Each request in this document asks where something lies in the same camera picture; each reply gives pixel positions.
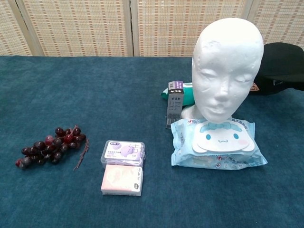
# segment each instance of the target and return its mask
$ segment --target white mannequin head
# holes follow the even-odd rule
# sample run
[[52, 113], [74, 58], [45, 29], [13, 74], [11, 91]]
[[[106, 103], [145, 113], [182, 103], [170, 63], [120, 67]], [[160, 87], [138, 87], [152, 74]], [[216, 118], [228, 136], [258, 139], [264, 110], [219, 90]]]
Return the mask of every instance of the white mannequin head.
[[195, 106], [213, 123], [228, 119], [247, 97], [260, 68], [264, 44], [259, 30], [244, 19], [208, 25], [192, 59]]

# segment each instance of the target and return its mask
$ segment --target table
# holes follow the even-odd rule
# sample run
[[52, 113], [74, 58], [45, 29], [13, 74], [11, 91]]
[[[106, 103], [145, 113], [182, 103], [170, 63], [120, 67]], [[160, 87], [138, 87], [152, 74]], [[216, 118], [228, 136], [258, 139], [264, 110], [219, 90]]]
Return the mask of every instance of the table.
[[[304, 93], [249, 96], [233, 115], [256, 123], [265, 166], [172, 167], [172, 80], [191, 81], [188, 57], [0, 57], [0, 227], [303, 227]], [[21, 149], [77, 124], [90, 139], [58, 165], [20, 170]], [[146, 146], [141, 197], [103, 196], [105, 142]]]

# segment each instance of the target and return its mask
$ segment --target grape stem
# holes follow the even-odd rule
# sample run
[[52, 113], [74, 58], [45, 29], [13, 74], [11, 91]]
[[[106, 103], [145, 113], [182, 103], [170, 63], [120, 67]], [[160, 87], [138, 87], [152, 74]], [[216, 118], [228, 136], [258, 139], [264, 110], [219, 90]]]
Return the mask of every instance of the grape stem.
[[84, 148], [84, 150], [82, 151], [82, 153], [80, 154], [79, 162], [78, 162], [77, 166], [75, 166], [75, 168], [74, 168], [73, 170], [76, 170], [76, 169], [79, 168], [79, 166], [80, 166], [80, 164], [81, 164], [81, 162], [82, 162], [82, 160], [83, 160], [83, 158], [84, 158], [85, 153], [89, 150], [89, 139], [86, 139], [86, 142], [85, 142], [85, 143], [86, 143], [86, 144], [85, 144], [85, 148]]

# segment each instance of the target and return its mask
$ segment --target bamboo blind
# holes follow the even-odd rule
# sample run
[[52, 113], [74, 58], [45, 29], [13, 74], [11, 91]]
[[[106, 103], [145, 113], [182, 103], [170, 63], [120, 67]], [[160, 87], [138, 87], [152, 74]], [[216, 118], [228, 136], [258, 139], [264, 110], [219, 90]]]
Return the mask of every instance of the bamboo blind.
[[0, 1], [0, 55], [31, 55], [7, 1]]
[[125, 0], [24, 0], [46, 56], [133, 55]]
[[253, 23], [265, 43], [284, 42], [304, 48], [303, 0], [261, 0]]
[[210, 23], [242, 16], [244, 0], [138, 0], [140, 56], [192, 56]]

